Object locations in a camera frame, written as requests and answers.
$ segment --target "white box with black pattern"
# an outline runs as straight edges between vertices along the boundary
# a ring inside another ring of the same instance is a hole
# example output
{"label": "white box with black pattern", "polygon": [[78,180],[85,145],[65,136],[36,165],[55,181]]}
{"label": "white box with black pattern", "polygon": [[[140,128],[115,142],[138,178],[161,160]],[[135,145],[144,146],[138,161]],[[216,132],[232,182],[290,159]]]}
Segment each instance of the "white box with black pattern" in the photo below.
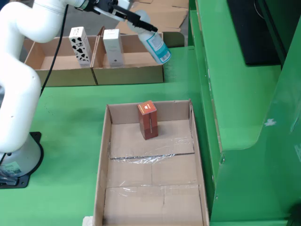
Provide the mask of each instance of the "white box with black pattern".
{"label": "white box with black pattern", "polygon": [[73,27],[69,40],[80,67],[90,67],[92,52],[84,27]]}

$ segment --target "blue label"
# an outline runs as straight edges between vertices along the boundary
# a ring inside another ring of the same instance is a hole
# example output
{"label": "blue label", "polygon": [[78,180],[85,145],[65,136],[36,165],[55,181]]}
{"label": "blue label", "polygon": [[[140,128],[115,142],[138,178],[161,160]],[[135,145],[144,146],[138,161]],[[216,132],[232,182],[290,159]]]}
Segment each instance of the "blue label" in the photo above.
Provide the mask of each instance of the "blue label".
{"label": "blue label", "polygon": [[158,33],[155,33],[151,38],[147,40],[148,44],[155,52],[161,63],[167,62],[171,57],[171,52],[169,51],[166,44],[163,42]]}

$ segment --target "sticker on robot base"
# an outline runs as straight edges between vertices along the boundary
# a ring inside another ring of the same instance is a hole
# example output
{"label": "sticker on robot base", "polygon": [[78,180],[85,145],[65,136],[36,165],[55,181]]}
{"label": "sticker on robot base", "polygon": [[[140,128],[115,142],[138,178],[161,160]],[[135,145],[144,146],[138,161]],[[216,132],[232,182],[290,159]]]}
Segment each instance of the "sticker on robot base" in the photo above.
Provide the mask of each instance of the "sticker on robot base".
{"label": "sticker on robot base", "polygon": [[15,161],[1,165],[0,171],[2,171],[7,176],[14,176],[21,173],[20,166]]}

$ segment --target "green table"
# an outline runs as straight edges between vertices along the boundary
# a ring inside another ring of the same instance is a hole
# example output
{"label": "green table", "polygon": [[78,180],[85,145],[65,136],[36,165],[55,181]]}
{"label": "green table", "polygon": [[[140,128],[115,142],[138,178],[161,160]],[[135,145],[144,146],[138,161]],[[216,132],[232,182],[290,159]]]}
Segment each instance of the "green table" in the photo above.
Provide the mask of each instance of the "green table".
{"label": "green table", "polygon": [[191,99],[202,128],[194,47],[172,48],[165,83],[46,88],[31,131],[42,133],[45,157],[25,189],[0,191],[6,226],[80,226],[94,209],[96,174],[107,104]]}

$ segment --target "white product box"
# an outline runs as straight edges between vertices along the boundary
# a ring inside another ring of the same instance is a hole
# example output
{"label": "white product box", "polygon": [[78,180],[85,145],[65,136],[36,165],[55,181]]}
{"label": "white product box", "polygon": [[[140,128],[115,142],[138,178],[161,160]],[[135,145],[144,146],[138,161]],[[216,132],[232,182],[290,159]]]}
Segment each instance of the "white product box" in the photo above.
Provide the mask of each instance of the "white product box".
{"label": "white product box", "polygon": [[92,52],[84,27],[73,27],[69,40],[80,67],[90,67]]}
{"label": "white product box", "polygon": [[119,29],[104,30],[103,43],[111,67],[123,67],[123,48]]}

